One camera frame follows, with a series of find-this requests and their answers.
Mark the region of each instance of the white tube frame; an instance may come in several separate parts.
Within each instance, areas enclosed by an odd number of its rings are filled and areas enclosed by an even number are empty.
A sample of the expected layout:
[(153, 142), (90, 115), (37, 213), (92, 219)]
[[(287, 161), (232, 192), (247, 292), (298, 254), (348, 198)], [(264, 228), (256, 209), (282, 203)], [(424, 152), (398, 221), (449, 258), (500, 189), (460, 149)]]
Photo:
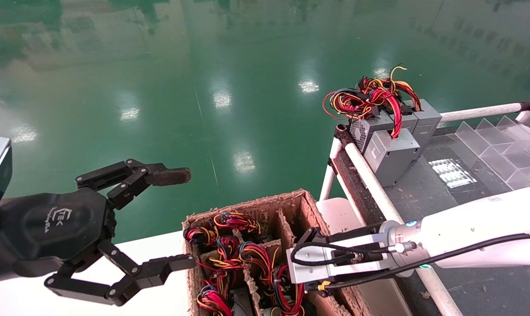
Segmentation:
[(521, 109), (522, 108), (520, 106), (520, 103), (509, 103), (488, 106), (486, 108), (471, 108), (469, 110), (446, 112), (441, 114), (441, 122), (452, 122), (459, 120), (483, 118), (484, 116), (514, 113), (519, 112)]
[[(451, 122), (456, 120), (466, 120), (473, 118), (481, 118), (484, 116), (498, 115), (498, 114), (507, 114), (512, 112), (519, 112), (521, 110), (520, 103), (513, 104), (502, 104), (496, 106), (489, 106), (487, 108), (475, 108), (470, 110), (461, 110), (454, 112), (442, 113), (441, 122)], [(523, 111), (517, 116), (516, 122), (524, 122), (530, 117), (530, 111)], [(329, 158), (334, 159), (337, 157), (337, 154), (342, 148), (341, 142), (337, 138), (333, 138), (333, 144), (331, 146), (331, 152), (329, 153)], [(375, 174), (372, 172), (370, 166), (364, 159), (364, 157), (359, 152), (357, 146), (354, 143), (347, 144), (345, 146), (345, 151), (351, 158), (351, 162), (357, 168), (359, 176), (363, 180), (366, 188), (372, 195), (372, 198), (379, 206), (380, 211), (383, 213), (386, 220), (395, 220), (398, 223), (403, 224), (404, 221), (393, 206), (393, 203), (387, 196), (386, 192), (376, 179)], [(327, 166), (325, 171), (325, 178), (323, 180), (323, 186), (321, 187), (321, 195), (319, 197), (320, 201), (327, 200), (329, 198), (329, 192), (331, 191), (331, 185), (333, 184), (333, 179), (335, 177), (335, 172), (333, 171), (334, 167)], [(337, 180), (341, 184), (345, 195), (353, 210), (357, 214), (357, 217), (361, 222), (364, 223), (361, 212), (359, 211), (355, 201), (349, 193), (349, 189), (345, 186), (341, 175), (337, 175)], [(462, 316), (462, 313), (449, 292), (446, 290), (444, 284), (440, 280), (439, 276), (432, 268), (417, 268), (417, 274), (421, 278), (421, 282), (427, 288), (427, 291), (431, 295), (431, 298), (435, 302), (437, 308), (443, 316)]]

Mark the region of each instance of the logo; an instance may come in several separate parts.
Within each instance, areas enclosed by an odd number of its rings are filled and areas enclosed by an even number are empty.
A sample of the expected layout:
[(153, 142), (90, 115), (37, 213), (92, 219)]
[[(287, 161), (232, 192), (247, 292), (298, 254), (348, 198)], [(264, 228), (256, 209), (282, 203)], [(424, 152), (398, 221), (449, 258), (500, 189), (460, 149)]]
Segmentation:
[(48, 214), (46, 215), (46, 220), (44, 221), (44, 233), (50, 231), (50, 226), (56, 222), (56, 226), (64, 226), (64, 222), (66, 220), (70, 219), (70, 216), (72, 215), (72, 210), (69, 208), (61, 208), (59, 210), (56, 210), (57, 206), (54, 206), (50, 209)]

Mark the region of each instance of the white table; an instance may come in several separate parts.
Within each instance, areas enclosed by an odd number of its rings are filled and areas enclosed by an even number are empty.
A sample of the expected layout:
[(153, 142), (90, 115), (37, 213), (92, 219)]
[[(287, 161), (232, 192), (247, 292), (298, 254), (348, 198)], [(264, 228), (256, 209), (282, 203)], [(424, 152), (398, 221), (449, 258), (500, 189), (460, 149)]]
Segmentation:
[[(150, 259), (183, 253), (183, 234), (174, 232), (125, 242), (120, 250), (141, 264)], [(74, 278), (104, 284), (113, 284), (124, 276), (116, 266), (101, 258), (88, 270), (74, 274)], [(1, 316), (136, 316), (136, 315), (188, 315), (186, 270), (173, 272), (163, 286), (141, 290), (124, 306), (104, 305), (61, 298), (45, 288), (39, 278), (16, 278), (0, 282)]]

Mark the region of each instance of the metal power supply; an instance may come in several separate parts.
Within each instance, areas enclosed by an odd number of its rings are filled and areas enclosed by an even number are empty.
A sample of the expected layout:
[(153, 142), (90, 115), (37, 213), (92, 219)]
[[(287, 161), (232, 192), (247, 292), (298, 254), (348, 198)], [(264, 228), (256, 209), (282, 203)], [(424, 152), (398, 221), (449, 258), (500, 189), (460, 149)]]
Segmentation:
[[(395, 116), (393, 114), (390, 114), (389, 118), (395, 120)], [(411, 134), (413, 134), (418, 120), (419, 119), (414, 114), (401, 116), (401, 129), (406, 128)]]
[(364, 154), (368, 143), (371, 140), (372, 133), (377, 130), (392, 130), (393, 120), (384, 111), (380, 111), (379, 116), (369, 118), (368, 120), (353, 120), (349, 132), (355, 141), (357, 148), (361, 154)]
[(408, 129), (392, 139), (389, 132), (374, 132), (364, 158), (383, 187), (393, 186), (419, 151), (419, 144)]
[[(413, 101), (411, 100), (404, 101), (404, 104), (413, 107)], [(433, 136), (435, 133), (437, 125), (440, 123), (442, 118), (437, 110), (435, 110), (435, 108), (433, 108), (429, 102), (425, 101), (425, 99), (421, 99), (421, 109), (423, 109), (423, 111), (413, 112), (413, 115), (417, 116), (417, 124), (413, 129), (412, 134), (420, 146), (419, 150), (415, 154), (415, 157), (413, 158), (414, 160), (417, 160), (419, 157), (421, 157), (423, 150), (425, 150), (425, 147), (429, 142), (429, 138), (431, 138), (431, 136)]]

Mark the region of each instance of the black cable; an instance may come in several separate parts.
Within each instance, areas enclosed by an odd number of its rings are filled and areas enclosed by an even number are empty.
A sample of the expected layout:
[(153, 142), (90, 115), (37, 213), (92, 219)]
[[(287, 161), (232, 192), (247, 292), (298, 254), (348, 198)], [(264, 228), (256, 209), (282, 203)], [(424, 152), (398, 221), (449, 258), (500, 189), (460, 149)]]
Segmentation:
[[(313, 247), (313, 246), (322, 247), (322, 248), (330, 248), (330, 249), (335, 249), (335, 250), (342, 250), (342, 251), (351, 252), (351, 253), (332, 258), (331, 260), (322, 260), (322, 261), (306, 261), (306, 260), (300, 260), (296, 258), (297, 252), (299, 252), (305, 247)], [(355, 258), (355, 255), (353, 254), (367, 254), (368, 252), (369, 250), (347, 248), (343, 246), (337, 246), (336, 244), (325, 244), (323, 242), (304, 242), (303, 244), (298, 244), (297, 246), (295, 246), (294, 250), (290, 254), (290, 260), (295, 264), (300, 264), (301, 266), (326, 266), (327, 264), (339, 264), (347, 260), (351, 260)]]
[(408, 270), (411, 270), (411, 269), (415, 269), (415, 268), (418, 268), (419, 266), (422, 266), (423, 264), (429, 264), (429, 263), (432, 263), (432, 262), (437, 262), (437, 261), (440, 261), (440, 260), (444, 260), (444, 259), (451, 258), (451, 257), (454, 257), (454, 256), (458, 256), (458, 255), (461, 255), (461, 254), (465, 254), (466, 252), (478, 250), (480, 248), (489, 247), (489, 246), (492, 246), (494, 244), (502, 244), (503, 242), (510, 242), (510, 241), (515, 241), (515, 240), (529, 239), (529, 238), (530, 238), (530, 235), (529, 234), (525, 234), (525, 233), (497, 237), (497, 238), (493, 238), (493, 239), (490, 239), (490, 240), (478, 242), (477, 244), (472, 244), (472, 245), (464, 247), (464, 248), (452, 250), (451, 252), (446, 252), (445, 254), (434, 256), (432, 258), (428, 258), (428, 259), (425, 259), (425, 260), (414, 262), (412, 264), (407, 264), (405, 266), (400, 266), (400, 268), (388, 270), (386, 272), (381, 272), (381, 273), (378, 273), (378, 274), (373, 274), (372, 276), (366, 276), (364, 278), (360, 278), (360, 279), (349, 281), (349, 282), (341, 282), (341, 283), (338, 283), (338, 284), (329, 284), (329, 285), (326, 285), (325, 288), (329, 289), (329, 290), (334, 290), (334, 289), (337, 289), (337, 288), (344, 288), (344, 287), (349, 287), (349, 286), (360, 285), (360, 284), (364, 284), (366, 282), (372, 282), (374, 280), (379, 280), (379, 279), (382, 279), (382, 278), (386, 278), (386, 277), (392, 276), (393, 274), (397, 274), (397, 273), (405, 272), (405, 271), (408, 271)]

